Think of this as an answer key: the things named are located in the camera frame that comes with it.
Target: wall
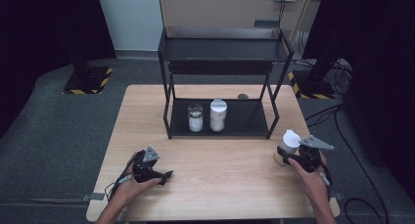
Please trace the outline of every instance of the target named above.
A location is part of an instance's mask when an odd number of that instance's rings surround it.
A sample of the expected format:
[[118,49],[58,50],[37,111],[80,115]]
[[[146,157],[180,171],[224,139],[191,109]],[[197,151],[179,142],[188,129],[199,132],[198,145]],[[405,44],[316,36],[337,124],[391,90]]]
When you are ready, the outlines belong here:
[[[281,27],[294,37],[306,0],[286,2]],[[254,21],[278,21],[281,3],[274,0],[163,0],[168,26],[254,28]]]
[[115,50],[156,51],[162,31],[160,0],[100,0]]

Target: shelf frame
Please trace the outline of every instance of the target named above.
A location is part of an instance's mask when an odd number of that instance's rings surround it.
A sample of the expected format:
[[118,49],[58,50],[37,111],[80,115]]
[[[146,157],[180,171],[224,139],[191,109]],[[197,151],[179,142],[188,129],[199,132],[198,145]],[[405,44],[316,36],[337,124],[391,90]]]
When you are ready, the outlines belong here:
[[[158,55],[165,94],[163,121],[168,139],[173,136],[259,136],[269,139],[279,119],[275,99],[293,54],[294,49],[282,30],[165,27]],[[276,62],[285,63],[273,91],[269,77]],[[168,83],[164,63],[168,67]],[[224,99],[228,104],[228,114],[223,131],[216,133],[209,130],[209,117],[205,115],[204,129],[195,133],[188,127],[186,105],[200,103],[206,114],[212,99],[178,98],[173,80],[173,75],[177,74],[264,75],[264,81],[256,99]],[[275,115],[269,129],[262,105],[265,90]],[[168,120],[170,103],[172,110]],[[251,114],[243,118],[240,115],[236,117],[233,113],[236,111],[229,111],[235,106],[238,106],[238,110],[243,109]]]

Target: black cable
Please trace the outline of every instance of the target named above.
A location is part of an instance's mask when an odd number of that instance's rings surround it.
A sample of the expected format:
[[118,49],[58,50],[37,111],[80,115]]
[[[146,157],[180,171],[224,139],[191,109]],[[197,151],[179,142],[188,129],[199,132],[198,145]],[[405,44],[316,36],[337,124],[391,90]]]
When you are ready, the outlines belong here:
[[364,204],[366,204],[367,206],[369,206],[369,207],[370,207],[370,209],[372,209],[372,211],[376,214],[376,216],[378,216],[380,223],[384,223],[384,222],[382,221],[382,217],[381,217],[381,215],[380,215],[380,214],[379,214],[379,212],[376,210],[376,208],[375,208],[372,204],[370,204],[369,202],[367,202],[367,201],[365,201],[365,200],[363,200],[363,199],[360,199],[360,198],[350,198],[350,199],[348,199],[348,200],[345,202],[345,216],[346,216],[347,220],[348,220],[350,223],[355,224],[355,222],[351,220],[350,216],[348,215],[348,211],[347,211],[347,207],[348,207],[348,205],[349,205],[351,202],[363,202]]
[[332,68],[336,70],[335,83],[332,84],[332,87],[336,93],[344,95],[351,81],[351,69],[345,68],[340,60],[337,60]]
[[332,115],[332,114],[334,114],[334,112],[335,112],[335,110],[332,110],[332,111],[330,111],[330,112],[325,112],[325,113],[323,113],[317,120],[315,120],[314,121],[314,123],[312,123],[312,124],[307,124],[307,127],[308,128],[311,128],[312,126],[316,126],[316,125],[319,125],[319,124],[321,124],[321,123],[324,123],[324,122],[326,122],[329,118],[330,118],[330,116]]
[[[373,181],[372,181],[372,179],[369,177],[369,175],[368,175],[368,173],[367,173],[366,169],[364,169],[363,164],[362,164],[362,163],[360,162],[360,160],[357,158],[357,155],[356,155],[356,153],[354,152],[354,149],[353,149],[353,148],[351,147],[351,145],[348,143],[348,141],[346,140],[346,138],[345,138],[345,136],[343,135],[342,131],[340,130],[340,127],[339,127],[339,124],[338,124],[338,121],[337,121],[337,113],[338,113],[338,110],[336,110],[336,112],[335,112],[335,123],[336,123],[336,128],[337,128],[337,130],[338,130],[338,132],[339,132],[340,136],[342,137],[342,139],[343,139],[343,140],[344,140],[344,142],[346,143],[346,145],[347,145],[348,149],[351,151],[351,154],[352,154],[352,155],[354,156],[354,158],[356,159],[356,161],[357,161],[358,165],[360,166],[360,168],[362,169],[363,173],[366,175],[367,179],[369,180],[369,183],[370,183],[370,185],[372,186],[373,190],[375,191],[376,196],[378,197],[379,202],[381,203],[382,209],[384,210],[386,224],[389,224],[389,223],[390,223],[390,219],[389,219],[388,210],[387,210],[387,208],[386,208],[386,206],[385,206],[385,202],[384,202],[384,200],[382,199],[382,197],[381,197],[381,195],[380,195],[380,192],[379,192],[379,190],[376,188],[376,186],[375,186],[374,182],[373,182]],[[362,199],[353,198],[353,199],[349,199],[349,200],[347,200],[347,201],[346,201],[346,203],[345,203],[345,206],[344,206],[344,208],[345,208],[345,216],[346,216],[347,220],[348,220],[348,221],[350,221],[351,223],[354,223],[354,222],[352,222],[352,221],[351,221],[351,219],[350,219],[350,218],[349,218],[349,216],[348,216],[348,213],[347,213],[347,206],[348,206],[348,204],[349,204],[350,202],[353,202],[353,201],[360,201],[360,202],[363,202],[363,203],[367,204],[369,207],[371,207],[371,208],[372,208],[372,210],[374,210],[374,212],[376,213],[376,215],[377,215],[378,217],[380,217],[380,215],[379,215],[379,213],[376,211],[376,209],[375,209],[375,208],[373,208],[373,206],[372,206],[372,205],[370,205],[368,202],[366,202],[366,201],[364,201],[364,200],[362,200]]]
[[304,36],[304,31],[300,31],[300,34],[299,34],[299,41],[298,41],[298,46],[299,46],[299,53],[300,53],[301,61],[302,61],[302,62],[305,62],[305,63],[306,63],[306,64],[308,64],[309,66],[313,67],[313,64],[312,64],[312,63],[310,63],[309,61],[305,60],[305,59],[302,57],[301,47],[302,47],[302,49],[304,49],[304,48],[305,48],[305,47],[304,47],[304,45],[303,45],[303,43],[302,43],[302,38],[303,38],[303,36]]
[[[131,163],[134,161],[134,159],[135,159],[135,155],[131,158],[131,160],[127,163],[127,165],[125,166],[125,168],[124,168],[124,170],[122,171],[122,173],[121,173],[121,175],[119,175],[119,177],[116,179],[116,181],[115,182],[113,182],[112,184],[110,184],[110,185],[108,185],[107,187],[106,187],[106,189],[104,190],[104,193],[105,193],[105,195],[106,195],[106,197],[107,197],[107,200],[109,201],[112,197],[113,197],[113,195],[114,195],[114,193],[115,193],[115,191],[116,191],[116,189],[118,188],[118,186],[119,186],[119,180],[121,180],[122,178],[124,178],[125,176],[127,176],[127,175],[130,175],[130,174],[133,174],[132,172],[131,173],[127,173],[127,174],[125,174],[125,172],[128,170],[128,167],[131,165]],[[110,191],[107,193],[107,189],[111,186],[111,185],[113,185],[113,187],[110,189]]]
[[337,105],[331,106],[330,108],[324,109],[324,110],[322,110],[322,111],[320,111],[320,112],[317,112],[317,113],[314,113],[314,114],[310,115],[309,117],[306,117],[306,118],[305,118],[305,120],[309,120],[309,119],[311,119],[311,118],[313,118],[313,117],[315,117],[315,116],[319,115],[319,114],[320,114],[320,113],[322,113],[322,112],[325,112],[325,111],[328,111],[328,110],[331,110],[331,109],[334,109],[334,108],[340,107],[340,106],[342,106],[342,105],[343,105],[343,104],[337,104]]
[[283,19],[284,9],[285,9],[285,0],[281,0],[281,3],[280,3],[280,15],[278,17],[278,22],[280,24],[280,27],[281,27],[281,20]]

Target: gray carpet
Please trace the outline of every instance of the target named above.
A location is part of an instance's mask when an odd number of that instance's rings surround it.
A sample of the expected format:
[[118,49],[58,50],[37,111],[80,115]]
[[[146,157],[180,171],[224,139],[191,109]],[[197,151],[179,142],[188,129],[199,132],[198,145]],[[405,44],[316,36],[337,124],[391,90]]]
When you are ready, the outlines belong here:
[[[99,95],[65,95],[62,90],[72,67],[62,67],[41,76],[26,106],[0,140],[0,223],[88,223],[87,203],[75,203],[93,192],[102,160],[115,125],[125,88],[130,84],[161,84],[159,63],[152,60],[100,60],[92,66],[114,69]],[[308,67],[291,66],[290,69]],[[334,83],[336,73],[328,74]],[[261,84],[254,76],[186,76],[176,84]],[[299,99],[305,117],[341,103],[334,100]],[[313,123],[317,117],[307,123]],[[379,189],[391,223],[415,223],[415,205],[396,183],[387,168],[374,167],[366,159],[346,112],[337,114],[339,126],[358,159]],[[348,223],[343,205],[361,198],[385,217],[380,202],[350,149],[338,133],[331,114],[310,128],[311,133],[336,149],[325,152],[342,214],[338,223]],[[31,199],[51,199],[47,203]],[[349,213],[355,223],[380,223],[370,208],[352,203]],[[289,219],[288,224],[313,223],[312,219]]]

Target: white wall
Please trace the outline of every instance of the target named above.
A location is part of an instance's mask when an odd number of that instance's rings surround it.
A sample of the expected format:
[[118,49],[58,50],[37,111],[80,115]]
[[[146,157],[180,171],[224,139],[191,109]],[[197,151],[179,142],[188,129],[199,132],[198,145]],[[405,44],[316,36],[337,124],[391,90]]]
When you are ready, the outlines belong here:
[[160,0],[100,0],[115,50],[156,51],[162,31]]

